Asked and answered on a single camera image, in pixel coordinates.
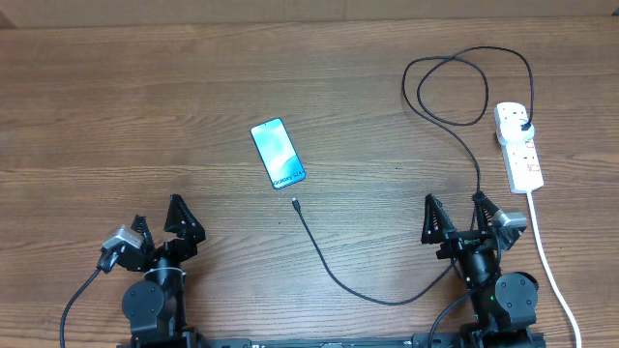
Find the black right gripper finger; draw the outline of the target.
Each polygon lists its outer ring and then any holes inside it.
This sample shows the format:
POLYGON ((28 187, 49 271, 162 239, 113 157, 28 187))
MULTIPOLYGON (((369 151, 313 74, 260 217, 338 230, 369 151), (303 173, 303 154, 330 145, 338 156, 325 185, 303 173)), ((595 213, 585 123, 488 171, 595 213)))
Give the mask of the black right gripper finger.
POLYGON ((456 227, 442 208, 442 203, 432 194, 425 198, 425 216, 422 244, 440 244, 457 232, 456 227))
POLYGON ((476 191, 472 200, 474 202, 478 229, 489 232, 492 228, 492 218, 499 208, 480 190, 476 191))

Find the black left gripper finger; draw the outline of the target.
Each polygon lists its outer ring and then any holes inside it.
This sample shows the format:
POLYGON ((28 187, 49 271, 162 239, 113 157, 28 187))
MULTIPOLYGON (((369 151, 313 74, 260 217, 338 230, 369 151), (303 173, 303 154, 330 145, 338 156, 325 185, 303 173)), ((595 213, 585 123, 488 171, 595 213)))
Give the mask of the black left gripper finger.
POLYGON ((204 241, 205 229, 191 213, 180 194, 171 194, 163 230, 180 239, 204 241))
POLYGON ((140 235, 142 245, 142 251, 152 251, 155 249, 152 234, 149 230, 146 217, 136 215, 133 219, 131 229, 140 235))

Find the Samsung Galaxy smartphone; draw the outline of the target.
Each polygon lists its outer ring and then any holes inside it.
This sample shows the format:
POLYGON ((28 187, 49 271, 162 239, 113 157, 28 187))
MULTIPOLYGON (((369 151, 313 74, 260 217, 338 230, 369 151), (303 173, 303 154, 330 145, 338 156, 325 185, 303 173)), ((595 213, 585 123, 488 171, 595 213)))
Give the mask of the Samsung Galaxy smartphone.
POLYGON ((307 177, 281 118, 254 126, 251 137, 274 189, 283 189, 307 177))

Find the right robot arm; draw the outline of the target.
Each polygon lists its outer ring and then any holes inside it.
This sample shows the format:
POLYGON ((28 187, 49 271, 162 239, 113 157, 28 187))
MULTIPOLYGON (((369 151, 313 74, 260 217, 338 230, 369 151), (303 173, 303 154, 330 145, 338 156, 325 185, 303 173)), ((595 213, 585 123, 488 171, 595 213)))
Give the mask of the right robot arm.
POLYGON ((439 245, 436 257, 459 266, 466 292, 438 315, 429 333, 413 340, 423 347, 544 347, 544 336, 529 330, 537 321, 538 281, 525 272, 504 274, 500 268, 502 253, 522 236, 527 218, 498 208, 481 191, 472 200, 478 227, 459 231, 433 194, 425 198, 421 242, 439 245), (466 301, 476 321, 457 333, 438 334, 441 321, 466 301))

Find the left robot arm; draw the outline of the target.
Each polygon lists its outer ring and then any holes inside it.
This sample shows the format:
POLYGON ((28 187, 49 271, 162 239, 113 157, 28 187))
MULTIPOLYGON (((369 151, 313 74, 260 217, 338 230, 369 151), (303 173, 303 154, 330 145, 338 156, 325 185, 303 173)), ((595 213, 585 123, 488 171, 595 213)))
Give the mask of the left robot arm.
POLYGON ((201 347, 203 336, 187 324, 182 263, 198 253, 205 229, 179 194, 170 196, 164 231, 176 237, 156 246, 146 218, 134 218, 122 234, 117 264, 143 274, 125 293, 122 309, 130 321, 132 347, 201 347))

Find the white charger plug adapter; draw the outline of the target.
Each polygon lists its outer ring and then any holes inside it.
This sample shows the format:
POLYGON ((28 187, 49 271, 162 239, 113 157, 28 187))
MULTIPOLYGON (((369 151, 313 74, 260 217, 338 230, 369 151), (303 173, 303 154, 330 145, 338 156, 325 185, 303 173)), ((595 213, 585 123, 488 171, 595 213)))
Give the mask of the white charger plug adapter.
POLYGON ((503 146, 532 140, 535 135, 535 127, 528 122, 521 124, 516 121, 500 121, 497 125, 497 139, 503 146))

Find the white power strip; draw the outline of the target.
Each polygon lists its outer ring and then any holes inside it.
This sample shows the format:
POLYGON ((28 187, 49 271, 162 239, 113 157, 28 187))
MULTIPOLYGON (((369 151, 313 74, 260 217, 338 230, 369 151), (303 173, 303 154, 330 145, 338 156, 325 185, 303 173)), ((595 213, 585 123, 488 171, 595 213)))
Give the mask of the white power strip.
MULTIPOLYGON (((498 103, 493 109, 493 115, 496 129, 499 122, 503 120, 519 120, 521 124, 528 122, 525 106, 517 102, 504 101, 498 103)), ((539 157, 533 139, 507 146, 500 144, 500 146, 512 193, 532 192, 544 185, 539 157)))

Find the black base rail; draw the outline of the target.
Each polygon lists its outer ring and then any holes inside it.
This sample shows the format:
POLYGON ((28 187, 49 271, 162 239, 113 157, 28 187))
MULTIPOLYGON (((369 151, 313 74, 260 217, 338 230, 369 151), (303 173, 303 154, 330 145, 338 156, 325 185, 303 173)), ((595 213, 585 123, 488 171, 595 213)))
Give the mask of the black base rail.
POLYGON ((410 337, 399 338, 333 338, 251 341, 249 339, 207 339, 198 335, 197 339, 168 341, 154 344, 140 344, 136 339, 120 344, 118 348, 130 347, 199 347, 199 348, 464 348, 475 347, 457 333, 436 333, 428 343, 427 333, 415 333, 410 337))

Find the cardboard wall panel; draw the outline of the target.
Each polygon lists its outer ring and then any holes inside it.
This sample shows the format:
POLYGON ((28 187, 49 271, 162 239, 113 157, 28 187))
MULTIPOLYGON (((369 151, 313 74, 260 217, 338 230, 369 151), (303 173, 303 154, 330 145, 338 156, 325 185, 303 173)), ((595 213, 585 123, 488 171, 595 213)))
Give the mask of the cardboard wall panel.
POLYGON ((1 0, 3 29, 601 16, 618 0, 1 0))

